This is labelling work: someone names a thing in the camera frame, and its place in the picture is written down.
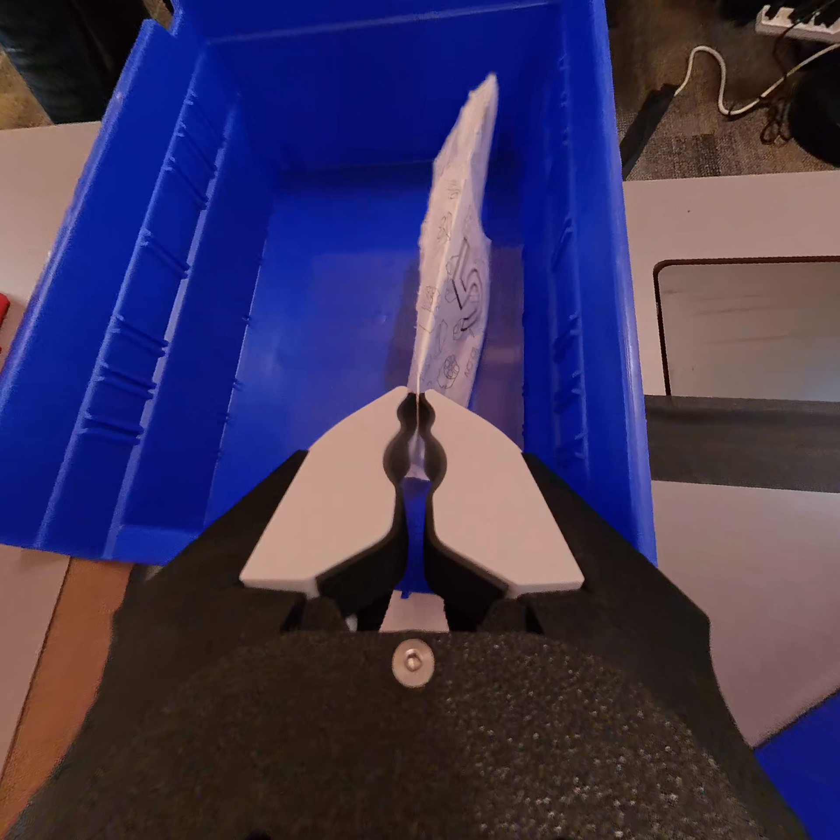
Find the white paper bag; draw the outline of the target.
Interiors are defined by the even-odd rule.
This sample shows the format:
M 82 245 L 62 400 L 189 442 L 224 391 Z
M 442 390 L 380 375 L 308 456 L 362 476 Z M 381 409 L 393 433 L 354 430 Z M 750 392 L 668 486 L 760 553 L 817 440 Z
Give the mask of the white paper bag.
M 499 87 L 490 73 L 434 159 L 421 226 L 416 330 L 407 386 L 468 408 L 485 342 L 490 239 L 481 221 Z

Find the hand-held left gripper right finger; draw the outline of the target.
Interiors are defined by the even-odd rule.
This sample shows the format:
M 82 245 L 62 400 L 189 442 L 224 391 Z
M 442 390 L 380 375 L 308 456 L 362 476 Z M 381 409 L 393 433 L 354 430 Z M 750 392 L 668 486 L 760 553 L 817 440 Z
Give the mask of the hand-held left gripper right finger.
M 430 590 L 468 626 L 502 601 L 579 591 L 583 572 L 520 447 L 437 392 L 421 394 L 418 411 Z

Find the blue plastic bin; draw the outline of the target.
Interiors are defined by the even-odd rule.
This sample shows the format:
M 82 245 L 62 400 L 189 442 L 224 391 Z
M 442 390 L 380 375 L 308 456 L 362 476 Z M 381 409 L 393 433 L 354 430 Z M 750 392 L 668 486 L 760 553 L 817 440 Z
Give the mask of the blue plastic bin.
M 765 772 L 813 839 L 839 838 L 839 693 L 755 750 Z
M 656 560 L 603 2 L 175 2 L 2 371 L 2 543 L 162 564 L 404 385 L 432 161 L 490 74 L 471 408 Z

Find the white power strip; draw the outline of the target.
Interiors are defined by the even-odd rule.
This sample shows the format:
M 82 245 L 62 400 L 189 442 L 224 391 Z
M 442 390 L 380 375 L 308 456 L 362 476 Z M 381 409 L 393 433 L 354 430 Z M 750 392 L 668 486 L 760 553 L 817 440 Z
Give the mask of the white power strip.
M 827 46 L 839 42 L 839 2 L 771 2 L 763 5 L 754 21 L 758 35 L 786 37 Z

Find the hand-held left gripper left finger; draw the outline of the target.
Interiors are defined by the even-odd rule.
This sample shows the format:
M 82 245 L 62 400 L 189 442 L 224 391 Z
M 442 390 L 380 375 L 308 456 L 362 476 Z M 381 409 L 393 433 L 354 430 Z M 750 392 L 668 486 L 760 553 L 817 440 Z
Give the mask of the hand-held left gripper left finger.
M 387 606 L 407 565 L 402 481 L 417 397 L 396 387 L 345 417 L 303 455 L 239 579 L 331 599 L 343 616 Z

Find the wooden workbench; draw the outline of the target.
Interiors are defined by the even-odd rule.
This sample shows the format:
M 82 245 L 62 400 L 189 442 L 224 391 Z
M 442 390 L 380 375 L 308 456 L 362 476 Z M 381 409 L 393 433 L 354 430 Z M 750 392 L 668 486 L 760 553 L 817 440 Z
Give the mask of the wooden workbench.
M 2 774 L 5 834 L 48 780 L 96 698 L 134 564 L 70 560 Z

